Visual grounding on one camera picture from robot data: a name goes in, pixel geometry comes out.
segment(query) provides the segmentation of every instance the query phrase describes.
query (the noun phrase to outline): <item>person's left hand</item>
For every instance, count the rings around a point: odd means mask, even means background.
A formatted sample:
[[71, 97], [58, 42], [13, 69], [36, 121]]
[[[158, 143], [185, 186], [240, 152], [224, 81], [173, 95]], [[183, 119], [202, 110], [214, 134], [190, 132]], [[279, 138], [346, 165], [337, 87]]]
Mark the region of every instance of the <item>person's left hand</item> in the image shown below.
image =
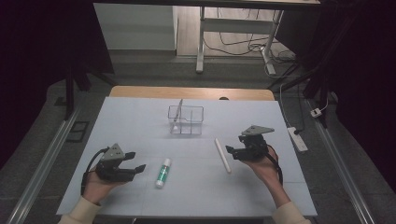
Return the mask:
[[87, 183], [85, 185], [85, 190], [82, 194], [82, 197], [91, 203], [99, 204], [99, 202], [102, 201], [112, 189], [126, 183], [108, 182], [102, 180], [99, 178], [94, 170], [95, 167], [90, 170], [87, 178]]

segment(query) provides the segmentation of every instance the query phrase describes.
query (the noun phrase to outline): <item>gray carpet floor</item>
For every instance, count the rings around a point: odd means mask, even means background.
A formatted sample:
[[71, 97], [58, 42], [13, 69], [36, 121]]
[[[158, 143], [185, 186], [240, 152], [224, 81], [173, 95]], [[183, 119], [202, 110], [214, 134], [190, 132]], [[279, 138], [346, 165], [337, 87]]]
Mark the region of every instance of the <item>gray carpet floor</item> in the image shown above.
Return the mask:
[[[205, 59], [204, 73], [195, 74], [192, 59], [175, 59], [168, 57], [149, 57], [114, 60], [115, 75], [110, 77], [121, 85], [136, 86], [174, 86], [174, 87], [212, 87], [266, 89], [274, 78], [265, 75], [261, 60], [218, 60]], [[282, 74], [288, 64], [277, 64], [276, 71]], [[87, 101], [77, 117], [77, 122], [86, 125], [85, 135], [70, 133], [64, 143], [56, 162], [41, 188], [25, 223], [57, 223], [55, 215], [71, 176], [78, 164], [85, 144], [88, 141], [102, 102], [111, 91], [111, 86], [103, 80], [89, 75], [92, 88], [87, 93]], [[300, 92], [305, 83], [290, 90], [275, 94], [284, 107], [285, 117], [291, 126], [304, 128], [301, 136], [309, 151], [297, 153], [304, 171], [305, 180], [318, 210], [317, 217], [309, 217], [312, 223], [361, 223], [356, 210], [345, 191], [328, 151], [318, 134], [315, 121], [309, 116], [310, 107], [315, 99], [305, 100]], [[48, 100], [26, 134], [15, 154], [0, 171], [0, 223], [6, 223], [35, 168], [40, 163], [50, 141], [64, 119], [65, 107], [59, 104], [64, 99], [64, 81], [55, 83], [48, 90]], [[396, 220], [396, 197], [381, 174], [365, 154], [364, 150], [337, 120], [336, 101], [329, 98], [327, 107], [328, 130], [343, 155], [350, 173], [368, 203], [376, 223], [394, 223]], [[132, 223], [128, 218], [98, 217], [95, 223]], [[262, 219], [251, 220], [160, 220], [138, 219], [136, 223], [262, 223]], [[273, 223], [266, 218], [264, 223]]]

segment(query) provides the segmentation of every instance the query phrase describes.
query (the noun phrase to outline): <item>wooden floor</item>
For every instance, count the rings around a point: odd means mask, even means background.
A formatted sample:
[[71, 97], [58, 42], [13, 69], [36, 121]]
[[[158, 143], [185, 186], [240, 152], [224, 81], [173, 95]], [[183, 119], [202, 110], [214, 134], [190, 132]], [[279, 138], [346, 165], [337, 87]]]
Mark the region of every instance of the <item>wooden floor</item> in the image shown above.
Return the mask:
[[[247, 8], [217, 8], [207, 7], [205, 9], [206, 18], [224, 18], [224, 19], [238, 19], [238, 20], [260, 20], [271, 21], [273, 18], [273, 10], [263, 9], [247, 9]], [[196, 56], [198, 41], [199, 41], [199, 27], [200, 27], [200, 8], [199, 7], [177, 7], [178, 15], [178, 29], [177, 29], [177, 56]], [[230, 33], [205, 33], [204, 39], [207, 44], [205, 46], [205, 56], [243, 56], [243, 57], [261, 57], [259, 52], [248, 52], [248, 42], [241, 44], [229, 45], [231, 43], [240, 41], [249, 41], [265, 38], [268, 35], [253, 35], [252, 34], [230, 34]], [[275, 43], [272, 46], [272, 51], [275, 56], [280, 51], [287, 50], [285, 46], [280, 43]], [[251, 41], [251, 44], [265, 44], [266, 39]], [[224, 53], [218, 50], [221, 49], [229, 53]], [[292, 55], [292, 52], [285, 52], [286, 55]]]

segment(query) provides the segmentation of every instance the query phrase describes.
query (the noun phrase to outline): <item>wire pen holder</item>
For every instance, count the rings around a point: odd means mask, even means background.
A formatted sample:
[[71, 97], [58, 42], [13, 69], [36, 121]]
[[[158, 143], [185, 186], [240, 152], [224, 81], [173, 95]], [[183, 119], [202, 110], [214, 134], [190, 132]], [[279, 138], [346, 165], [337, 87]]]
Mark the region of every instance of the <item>wire pen holder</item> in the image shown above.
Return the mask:
[[170, 105], [168, 120], [170, 133], [202, 134], [204, 108], [193, 105]]

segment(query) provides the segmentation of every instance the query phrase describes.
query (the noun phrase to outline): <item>white desk leg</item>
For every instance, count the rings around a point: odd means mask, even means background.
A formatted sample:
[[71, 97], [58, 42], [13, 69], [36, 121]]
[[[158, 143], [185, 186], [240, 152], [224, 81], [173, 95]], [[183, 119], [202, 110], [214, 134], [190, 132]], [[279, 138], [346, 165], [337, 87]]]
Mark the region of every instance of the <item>white desk leg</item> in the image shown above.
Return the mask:
[[277, 26], [279, 25], [282, 13], [283, 13], [283, 10], [276, 12], [276, 15], [275, 15], [275, 18], [274, 18], [274, 23], [273, 23], [273, 26], [271, 28], [271, 32], [270, 32], [270, 34], [268, 36], [267, 44], [265, 45], [265, 48], [262, 49], [262, 57], [264, 58], [265, 66], [266, 66], [266, 68], [268, 70], [268, 74], [271, 75], [271, 76], [275, 75], [276, 71], [275, 71], [274, 66], [271, 63], [271, 58], [270, 58], [269, 54], [270, 54], [271, 45], [272, 45], [272, 43], [274, 41], [274, 37], [275, 37], [275, 34], [276, 34]]
[[196, 73], [204, 72], [204, 26], [205, 26], [205, 7], [201, 7], [201, 18], [199, 27], [199, 44], [197, 54]]

